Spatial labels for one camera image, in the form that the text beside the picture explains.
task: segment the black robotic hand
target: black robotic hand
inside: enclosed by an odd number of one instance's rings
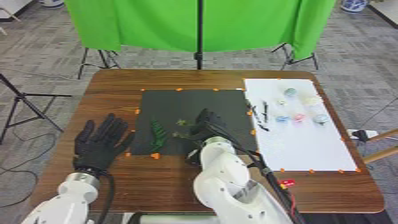
[[[229,141],[234,140],[225,130],[225,123],[220,116],[207,109],[202,109],[195,118],[195,125],[190,128],[188,139],[197,143],[199,149],[193,149],[186,156],[186,162],[193,166],[200,166],[200,145],[207,138],[220,136]]]
[[[190,140],[204,141],[213,136],[222,136],[229,139],[231,135],[225,129],[220,116],[207,109],[202,109],[195,118],[195,125],[190,128]]]
[[[127,123],[120,118],[115,118],[113,114],[108,114],[95,132],[94,126],[94,121],[88,120],[74,138],[72,166],[74,170],[90,170],[97,174],[106,172],[113,159],[131,144],[135,134],[133,132],[127,134],[117,145],[127,129]]]

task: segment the black glove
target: black glove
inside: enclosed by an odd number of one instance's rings
[[[72,166],[74,170],[87,171],[90,169],[94,174],[99,174],[106,172],[113,159],[126,150],[135,134],[133,132],[127,134],[120,144],[115,146],[127,129],[127,123],[120,118],[115,118],[113,114],[108,114],[95,133],[90,136],[94,126],[94,121],[88,120],[74,139]]]

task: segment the wooden table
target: wooden table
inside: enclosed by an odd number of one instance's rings
[[[362,172],[275,172],[280,179],[294,179],[291,193],[303,213],[374,213],[383,209],[382,194],[366,170],[362,159],[348,140],[344,127],[319,87],[319,83],[307,72],[280,71],[184,71],[184,70],[101,70],[92,78],[80,106],[62,134],[56,151],[40,176],[32,196],[32,204],[48,200],[56,186],[72,172],[72,144],[74,136],[85,121],[103,121],[111,112],[135,127],[135,109],[140,105],[140,89],[234,89],[243,88],[241,78],[310,79],[325,106],[339,129],[351,157]],[[207,212],[200,205],[191,181],[199,169],[184,164],[183,156],[161,156],[152,160],[149,156],[122,154],[113,163],[110,173],[115,176],[113,212],[147,211]],[[101,185],[99,199],[90,209],[101,210],[106,193],[106,181]]]

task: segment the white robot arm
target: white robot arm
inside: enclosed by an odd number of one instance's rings
[[[88,204],[97,197],[99,181],[87,173],[71,173],[58,185],[58,195],[30,212],[21,224],[94,224]]]
[[[220,224],[291,224],[284,209],[250,180],[248,169],[222,137],[204,141],[202,172],[193,181],[195,196],[216,213]]]

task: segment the wall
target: wall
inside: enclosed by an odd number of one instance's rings
[[[371,3],[371,6],[398,24],[398,1],[385,0],[385,2]]]
[[[16,13],[32,0],[0,0],[0,6]],[[7,19],[8,14],[0,10],[0,19]]]

